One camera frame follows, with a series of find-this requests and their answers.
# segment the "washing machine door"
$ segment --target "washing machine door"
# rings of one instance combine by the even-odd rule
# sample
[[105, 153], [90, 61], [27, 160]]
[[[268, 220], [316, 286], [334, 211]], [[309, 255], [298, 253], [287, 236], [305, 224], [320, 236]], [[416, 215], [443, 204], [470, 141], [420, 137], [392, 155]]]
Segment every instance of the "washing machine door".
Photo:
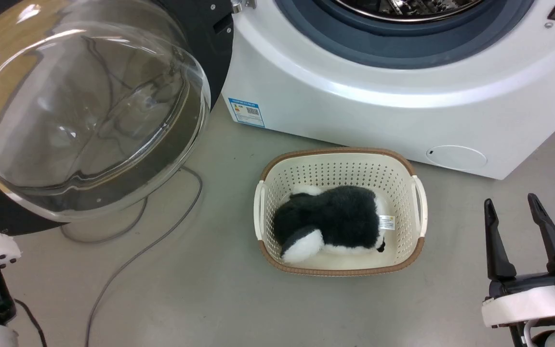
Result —
[[[229, 0], [1, 1], [0, 220], [11, 222], [0, 231], [118, 211], [168, 180], [220, 94], [231, 9]], [[9, 218], [14, 202], [28, 211]]]

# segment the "white washing machine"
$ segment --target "white washing machine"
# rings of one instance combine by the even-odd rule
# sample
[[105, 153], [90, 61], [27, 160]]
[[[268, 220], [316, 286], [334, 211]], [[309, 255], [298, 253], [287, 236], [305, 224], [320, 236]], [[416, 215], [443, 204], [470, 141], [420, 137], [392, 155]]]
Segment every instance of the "white washing machine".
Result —
[[247, 5], [222, 92], [239, 123], [497, 179], [555, 131], [555, 0]]

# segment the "brown basket rim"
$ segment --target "brown basket rim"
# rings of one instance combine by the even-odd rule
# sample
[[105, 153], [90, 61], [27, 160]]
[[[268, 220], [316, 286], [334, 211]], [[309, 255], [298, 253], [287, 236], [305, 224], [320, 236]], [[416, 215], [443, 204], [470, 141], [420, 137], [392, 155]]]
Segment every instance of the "brown basket rim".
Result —
[[[282, 154], [281, 156], [272, 160], [263, 170], [263, 173], [260, 175], [260, 179], [262, 181], [266, 180], [267, 176], [269, 175], [269, 171], [277, 165], [277, 163], [288, 160], [290, 158], [297, 158], [297, 157], [304, 157], [304, 156], [314, 156], [317, 154], [334, 154], [334, 153], [368, 153], [368, 154], [382, 154], [385, 156], [390, 156], [401, 162], [403, 164], [408, 173], [411, 176], [414, 176], [414, 167], [412, 164], [406, 160], [400, 154], [390, 151], [388, 149], [378, 149], [378, 148], [366, 148], [366, 147], [333, 147], [333, 148], [322, 148], [322, 149], [312, 149], [308, 151], [296, 151], [296, 152], [289, 152], [286, 154]], [[361, 268], [356, 270], [320, 270], [317, 268], [301, 268], [301, 267], [294, 267], [288, 266], [284, 264], [280, 264], [278, 261], [273, 259], [273, 257], [269, 254], [267, 247], [264, 245], [263, 240], [258, 240], [258, 244], [260, 246], [260, 251], [263, 253], [264, 258], [273, 265], [274, 267], [282, 270], [284, 272], [289, 272], [291, 274], [298, 274], [298, 275], [311, 275], [311, 276], [368, 276], [368, 275], [378, 275], [378, 274], [387, 274], [388, 272], [395, 272], [399, 270], [403, 270], [412, 264], [421, 254], [423, 250], [423, 244], [425, 243], [425, 237], [419, 237], [417, 240], [417, 244], [414, 248], [412, 254], [403, 262], [393, 265], [393, 266], [384, 266], [384, 267], [374, 267], [374, 268]]]

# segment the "perforated basket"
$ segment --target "perforated basket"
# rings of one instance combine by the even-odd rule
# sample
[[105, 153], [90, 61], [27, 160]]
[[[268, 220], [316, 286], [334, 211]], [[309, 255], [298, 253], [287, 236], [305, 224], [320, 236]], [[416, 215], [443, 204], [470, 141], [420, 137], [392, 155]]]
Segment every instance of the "perforated basket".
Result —
[[[386, 198], [395, 230], [385, 234], [385, 250], [357, 255], [320, 252], [284, 264], [273, 236], [273, 215], [295, 185], [322, 189], [353, 185]], [[386, 149], [340, 147], [284, 154], [264, 169], [254, 196], [254, 229], [264, 257], [280, 270], [302, 275], [360, 276], [402, 270], [417, 259], [427, 228], [423, 184], [403, 156]]]

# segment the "black and white plush toy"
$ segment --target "black and white plush toy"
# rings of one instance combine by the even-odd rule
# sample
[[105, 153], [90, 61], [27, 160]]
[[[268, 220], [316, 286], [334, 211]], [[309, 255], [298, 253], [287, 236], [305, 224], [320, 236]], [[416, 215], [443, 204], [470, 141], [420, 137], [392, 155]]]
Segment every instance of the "black and white plush toy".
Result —
[[385, 229], [380, 215], [387, 203], [364, 187], [322, 191], [295, 186], [288, 202], [273, 217], [273, 233], [285, 262], [301, 262], [321, 250], [337, 254], [383, 252]]

